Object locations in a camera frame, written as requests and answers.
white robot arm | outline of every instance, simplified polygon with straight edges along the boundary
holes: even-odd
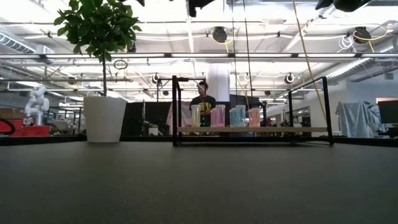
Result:
[[[46,91],[45,87],[37,86],[29,93],[30,99],[25,106],[24,124],[30,124],[32,122],[31,116],[36,115],[35,125],[42,125],[43,111],[48,111],[50,108],[49,99],[44,98]]]

ceiling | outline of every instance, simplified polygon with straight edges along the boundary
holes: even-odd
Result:
[[[397,30],[398,20],[397,1],[377,1],[382,4],[370,4],[352,13],[337,11],[333,7],[324,10],[315,10],[316,1],[304,0],[297,3],[297,13],[301,29],[305,31],[305,46],[310,53],[346,53],[355,49],[358,52],[371,52],[368,44],[353,44],[353,48],[342,49],[341,42],[347,33],[352,34],[357,26],[366,26],[372,37],[379,37],[389,33],[383,38],[375,40],[377,45],[394,35]],[[57,37],[59,26],[53,26],[52,22],[57,17],[58,9],[67,9],[68,0],[12,0],[0,7],[0,32],[15,35],[16,38],[27,45],[45,45],[57,54],[71,54],[73,46],[64,37]],[[224,3],[224,0],[215,0],[203,9],[197,9],[197,16],[190,18],[187,15],[186,0],[153,0],[147,1],[142,7],[138,2],[128,0],[138,16],[142,32],[137,33],[137,53],[290,53],[303,52],[301,40],[296,38],[299,27],[296,22],[292,3],[289,1],[270,1],[262,4],[249,4],[244,9],[236,6],[234,13]],[[216,26],[225,27],[230,39],[229,44],[218,44],[211,38],[211,32]],[[232,41],[235,31],[236,40]],[[2,54],[18,54],[9,47],[0,45]],[[39,74],[43,77],[45,69],[52,73],[51,78],[101,78],[102,68],[96,60],[76,59],[81,63],[77,66],[61,66],[70,60],[57,60],[56,63],[46,65],[37,64],[34,61],[8,60],[14,65]],[[126,77],[133,82],[109,83],[109,88],[155,88],[151,82],[156,73],[160,77],[170,78],[172,75],[184,77],[202,77],[208,71],[211,60],[173,60],[172,58],[129,59],[129,66],[125,70],[118,71],[109,64],[108,76],[114,78],[118,72],[118,78]],[[310,66],[314,75],[330,68],[336,63],[311,62]],[[307,64],[299,62],[251,62],[247,60],[231,63],[231,87],[235,88],[235,72],[242,86],[249,87],[246,73],[253,76],[253,88],[287,88],[284,77],[288,73],[301,79],[296,79],[292,86],[308,80]],[[184,87],[194,88],[195,83],[185,83]],[[143,91],[126,91],[121,93],[129,100],[150,100],[151,94]],[[183,98],[193,98],[196,91],[183,92]],[[255,95],[263,95],[263,91],[255,92]]]

gray tabletop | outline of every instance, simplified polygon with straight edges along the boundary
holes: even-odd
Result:
[[[0,147],[0,223],[398,223],[398,149]]]

black metal frame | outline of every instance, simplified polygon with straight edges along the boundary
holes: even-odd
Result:
[[[173,109],[173,146],[178,146],[182,140],[184,141],[198,141],[199,139],[192,139],[189,137],[183,137],[182,133],[178,131],[178,127],[181,124],[182,116],[181,116],[181,88],[179,82],[187,82],[189,80],[194,80],[191,78],[178,78],[177,76],[172,77],[172,109]],[[331,114],[330,114],[330,105],[329,105],[329,92],[328,92],[328,81],[326,77],[320,77],[315,79],[312,82],[294,88],[288,92],[288,101],[289,101],[289,117],[290,117],[290,126],[293,127],[293,100],[292,95],[293,92],[301,89],[305,86],[311,85],[313,83],[322,81],[323,83],[323,96],[325,100],[325,112],[326,112],[326,125],[328,131],[327,138],[309,138],[309,137],[301,137],[301,136],[290,136],[290,137],[283,137],[283,138],[270,138],[270,137],[256,137],[256,138],[205,138],[201,137],[200,142],[206,142],[205,140],[211,140],[212,142],[303,142],[303,141],[325,141],[329,142],[329,145],[334,145],[333,141],[333,134],[331,131]]]

cardboard box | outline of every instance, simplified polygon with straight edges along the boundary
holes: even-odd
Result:
[[[24,119],[24,109],[21,108],[0,108],[0,118]]]

